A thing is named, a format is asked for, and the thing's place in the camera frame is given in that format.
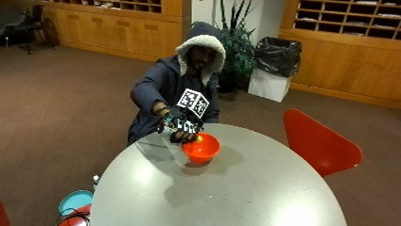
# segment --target blue lid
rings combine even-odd
[[[87,204],[92,203],[94,193],[88,190],[78,190],[70,194],[59,205],[59,213],[62,216],[70,215],[72,211]]]

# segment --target trash bin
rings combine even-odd
[[[263,38],[256,46],[257,68],[251,75],[248,92],[281,102],[291,77],[300,70],[303,44],[296,40]]]

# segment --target white round table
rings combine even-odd
[[[206,124],[221,143],[206,165],[152,134],[107,168],[95,192],[92,226],[343,226],[328,184],[275,139],[237,126]]]

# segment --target white trash bin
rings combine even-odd
[[[291,84],[291,77],[281,77],[256,68],[251,75],[248,93],[281,102]]]

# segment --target fur-lined hood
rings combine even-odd
[[[207,85],[213,73],[220,72],[225,60],[225,50],[221,44],[221,31],[206,22],[198,22],[187,36],[186,43],[178,47],[180,75],[187,73],[187,53],[192,46],[204,46],[216,50],[215,62],[202,71],[202,82]]]

